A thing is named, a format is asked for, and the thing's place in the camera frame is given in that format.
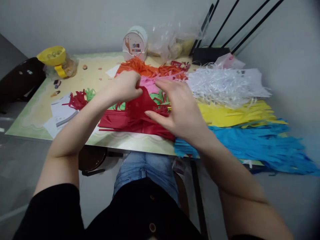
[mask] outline round container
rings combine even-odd
[[[147,57],[148,36],[143,27],[133,26],[123,38],[122,51],[125,61],[139,57],[144,61]]]

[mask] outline person's left hand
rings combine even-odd
[[[141,76],[135,71],[123,71],[97,95],[109,99],[112,103],[128,102],[139,97],[142,89],[139,88]]]

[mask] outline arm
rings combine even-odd
[[[293,239],[259,183],[208,129],[188,85],[165,80],[156,85],[168,94],[172,113],[168,118],[152,111],[146,114],[197,149],[219,187],[228,237],[250,234],[264,239]]]
[[[117,102],[137,98],[140,75],[123,72],[110,82],[61,130],[53,140],[34,195],[61,183],[79,188],[78,154],[98,124],[103,113]]]

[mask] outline table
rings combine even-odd
[[[6,134],[53,140],[43,127],[43,124],[52,117],[50,103],[69,92],[75,93],[75,91],[82,91],[87,88],[94,88],[98,92],[105,84],[114,79],[106,74],[106,71],[124,62],[122,52],[84,54],[75,55],[74,57],[79,61],[77,74],[72,78],[62,80],[58,89],[54,88],[54,78],[46,78]],[[191,58],[179,58],[177,61],[192,62]],[[148,56],[145,62],[154,67],[159,67],[162,64],[161,59],[158,57]],[[86,70],[82,68],[83,65],[87,65]],[[198,67],[192,64],[189,72]],[[61,93],[55,97],[50,97],[57,90],[61,91]],[[164,140],[159,136],[143,133],[95,131],[86,144],[175,155],[173,142]],[[253,164],[262,165],[259,161],[253,161]]]

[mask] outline hand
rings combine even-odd
[[[202,118],[196,100],[185,82],[160,80],[156,86],[167,93],[172,112],[169,117],[161,116],[153,111],[145,114],[191,145],[198,145],[214,135]]]
[[[135,71],[123,71],[106,87],[98,92],[100,97],[108,97],[113,104],[128,102],[139,97],[142,89],[139,88],[141,76]]]

